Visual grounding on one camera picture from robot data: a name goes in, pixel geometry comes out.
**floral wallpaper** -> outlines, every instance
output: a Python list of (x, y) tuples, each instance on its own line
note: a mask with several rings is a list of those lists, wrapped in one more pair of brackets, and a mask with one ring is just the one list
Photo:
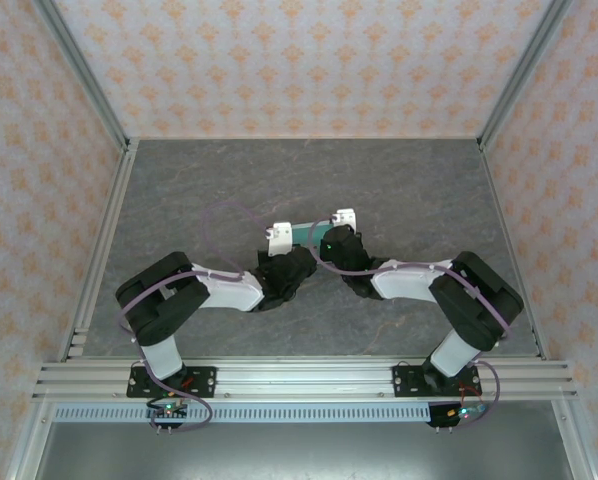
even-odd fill
[(476, 137), (549, 0), (57, 0), (129, 136)]
[(532, 307), (598, 449), (598, 0), (575, 0), (488, 151)]
[(0, 1), (0, 479), (66, 333), (118, 149), (30, 0)]

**robotic arm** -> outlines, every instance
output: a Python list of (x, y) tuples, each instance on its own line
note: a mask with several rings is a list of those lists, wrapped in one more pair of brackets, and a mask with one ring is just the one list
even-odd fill
[(191, 263), (182, 252), (173, 252), (128, 280), (115, 296), (121, 307), (157, 283), (184, 272), (191, 276), (166, 284), (126, 314), (137, 343), (152, 372), (171, 388), (180, 388), (186, 377), (174, 339), (175, 331), (202, 308), (234, 308), (264, 311), (291, 300), (301, 282), (316, 270), (316, 262), (304, 247), (275, 255), (242, 275), (211, 271)]
[[(412, 298), (437, 303), (453, 329), (422, 366), (423, 379), (432, 393), (440, 394), (457, 382), (457, 376), (477, 355), (490, 351), (504, 335), (503, 326), (461, 284), (430, 267), (398, 269), (403, 262), (370, 257), (361, 235), (348, 226), (334, 227), (321, 241), (320, 258), (345, 271), (390, 270), (367, 276), (342, 275), (361, 297), (383, 300)], [(454, 260), (433, 265), (461, 275), (475, 287), (510, 325), (523, 310), (519, 294), (481, 258), (462, 252)]]

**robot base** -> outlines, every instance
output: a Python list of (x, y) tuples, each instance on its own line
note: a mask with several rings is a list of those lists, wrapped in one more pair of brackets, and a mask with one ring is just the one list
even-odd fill
[[(394, 387), (395, 397), (460, 397), (462, 395), (460, 384), (474, 388), (479, 395), (481, 390), (481, 381), (479, 371), (476, 366), (462, 368), (461, 371), (453, 377), (453, 382), (437, 390), (426, 382), (424, 378), (424, 369), (421, 365), (397, 365), (392, 367), (392, 386)], [(477, 395), (470, 391), (463, 391), (466, 397), (476, 397)]]
[[(215, 396), (215, 385), (217, 383), (217, 369), (215, 367), (187, 366), (185, 371), (185, 378), (182, 378), (178, 385), (170, 386), (200, 398), (213, 398)], [(168, 392), (152, 381), (146, 367), (137, 366), (130, 369), (126, 396), (128, 398), (166, 398)]]

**purple cable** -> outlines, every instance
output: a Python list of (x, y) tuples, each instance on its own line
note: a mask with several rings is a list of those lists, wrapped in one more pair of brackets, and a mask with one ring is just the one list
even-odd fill
[(308, 250), (310, 251), (310, 254), (315, 259), (315, 261), (319, 265), (324, 267), (326, 270), (330, 270), (331, 272), (337, 273), (339, 275), (345, 275), (347, 277), (363, 277), (366, 275), (374, 275), (377, 273), (390, 272), (395, 269), (400, 270), (402, 268), (432, 268), (439, 272), (443, 272), (446, 275), (449, 275), (450, 277), (455, 279), (457, 282), (459, 282), (466, 290), (468, 290), (468, 292), (470, 292), (472, 295), (475, 296), (475, 298), (477, 300), (479, 300), (479, 303), (481, 303), (486, 308), (486, 310), (488, 310), (490, 312), (490, 314), (495, 318), (495, 320), (497, 320), (497, 322), (499, 322), (499, 325), (501, 325), (501, 328), (503, 328), (504, 332), (506, 332), (508, 335), (511, 334), (510, 326), (506, 323), (506, 321), (499, 314), (499, 312), (497, 312), (497, 310), (490, 304), (490, 302), (486, 299), (486, 297), (484, 297), (481, 294), (481, 292), (479, 292), (478, 289), (476, 289), (475, 287), (470, 285), (470, 283), (465, 278), (463, 278), (458, 273), (453, 272), (452, 270), (450, 270), (446, 267), (442, 267), (440, 265), (434, 265), (431, 263), (423, 263), (423, 262), (404, 262), (404, 263), (398, 264), (396, 267), (383, 267), (383, 268), (377, 268), (375, 270), (364, 270), (364, 271), (357, 272), (357, 271), (339, 270), (338, 268), (327, 264), (315, 252), (312, 239), (314, 236), (315, 228), (317, 228), (317, 225), (321, 222), (327, 222), (330, 220), (331, 220), (330, 218), (327, 218), (324, 220), (318, 220), (317, 222), (313, 223), (310, 226), (310, 230), (308, 231)]
[(117, 323), (119, 324), (119, 327), (123, 331), (125, 331), (127, 334), (134, 335), (132, 330), (129, 329), (128, 327), (126, 327), (123, 323), (125, 315), (130, 310), (132, 310), (134, 307), (136, 307), (139, 302), (141, 302), (145, 298), (147, 298), (150, 295), (152, 295), (153, 293), (155, 293), (161, 287), (165, 287), (166, 285), (169, 285), (172, 282), (176, 282), (177, 280), (182, 280), (184, 278), (190, 278), (190, 277), (208, 277), (208, 278), (215, 278), (217, 280), (223, 280), (224, 282), (239, 282), (243, 278), (243, 273), (237, 274), (236, 277), (229, 277), (227, 275), (221, 275), (220, 273), (201, 272), (201, 271), (197, 271), (197, 270), (192, 270), (190, 272), (177, 273), (176, 275), (172, 275), (168, 278), (164, 278), (160, 282), (157, 282), (154, 285), (152, 285), (151, 287), (148, 287), (146, 290), (141, 292), (135, 298), (130, 300), (128, 305), (123, 307), (121, 312), (119, 312), (117, 314)]
[[(197, 271), (197, 270), (192, 270), (190, 272), (183, 272), (183, 273), (178, 273), (176, 275), (172, 275), (171, 277), (168, 277), (168, 278), (166, 278), (164, 280), (161, 280), (160, 282), (155, 283), (151, 287), (147, 288), (145, 291), (141, 292), (135, 298), (133, 298), (125, 307), (123, 307), (123, 309), (121, 310), (121, 312), (119, 312), (117, 323), (119, 324), (119, 326), (126, 333), (128, 333), (130, 335), (134, 335), (134, 333), (132, 332), (132, 330), (130, 330), (128, 327), (126, 327), (122, 323), (125, 315), (130, 310), (132, 310), (139, 302), (141, 302), (142, 300), (144, 300), (146, 297), (148, 297), (149, 295), (151, 295), (154, 292), (156, 292), (157, 290), (159, 290), (161, 287), (164, 287), (164, 286), (166, 286), (166, 285), (168, 285), (168, 284), (170, 284), (172, 282), (176, 282), (177, 280), (183, 280), (184, 278), (197, 277), (197, 276), (204, 276), (204, 277), (208, 277), (208, 278), (215, 278), (217, 280), (223, 280), (223, 281), (226, 281), (226, 282), (238, 282), (238, 281), (241, 280), (241, 278), (242, 278), (243, 275), (242, 274), (238, 274), (236, 277), (229, 277), (227, 275), (221, 275), (221, 274), (218, 274), (218, 273), (201, 272), (201, 271)], [(196, 395), (192, 395), (191, 393), (187, 393), (187, 392), (182, 392), (182, 391), (179, 391), (179, 390), (175, 390), (174, 388), (169, 387), (168, 385), (166, 385), (165, 383), (163, 383), (161, 380), (159, 380), (155, 376), (155, 374), (152, 371), (152, 369), (150, 368), (150, 365), (148, 364), (148, 361), (146, 360), (146, 356), (144, 355), (143, 350), (141, 349), (141, 346), (137, 343), (136, 338), (134, 338), (134, 337), (133, 337), (133, 342), (137, 344), (137, 349), (139, 350), (139, 356), (142, 359), (142, 363), (146, 367), (146, 372), (148, 372), (148, 375), (150, 376), (150, 379), (155, 384), (159, 385), (161, 388), (163, 388), (167, 392), (174, 393), (175, 395), (178, 395), (178, 396), (183, 397), (183, 398), (189, 398), (190, 400), (194, 400), (195, 402), (198, 402), (201, 405), (203, 405), (206, 408), (206, 410), (208, 410), (208, 416), (203, 421), (198, 422), (198, 423), (193, 423), (193, 424), (188, 425), (186, 427), (179, 427), (178, 429), (170, 430), (170, 432), (171, 433), (189, 432), (191, 430), (196, 430), (198, 428), (201, 428), (201, 427), (207, 425), (210, 422), (210, 420), (212, 420), (212, 416), (213, 416), (212, 407), (210, 406), (210, 404), (208, 402), (206, 402), (205, 400), (197, 397)], [(164, 409), (155, 410), (152, 413), (152, 415), (150, 416), (150, 426), (152, 428), (157, 429), (157, 430), (159, 429), (159, 426), (156, 424), (155, 417), (157, 416), (158, 413), (162, 412), (163, 410)]]
[(250, 210), (248, 210), (246, 207), (237, 202), (215, 203), (213, 205), (210, 205), (201, 213), (201, 237), (203, 239), (204, 244), (206, 245), (206, 248), (208, 248), (208, 250), (210, 250), (224, 262), (228, 263), (229, 265), (232, 265), (239, 273), (243, 274), (243, 268), (241, 268), (241, 266), (237, 264), (237, 262), (232, 260), (230, 257), (224, 255), (221, 252), (221, 250), (215, 247), (210, 241), (210, 235), (208, 234), (208, 219), (210, 217), (210, 213), (219, 207), (238, 208), (239, 210), (244, 212), (250, 218), (250, 220), (257, 224), (264, 232), (266, 232), (267, 227), (263, 223), (261, 223), (261, 221)]

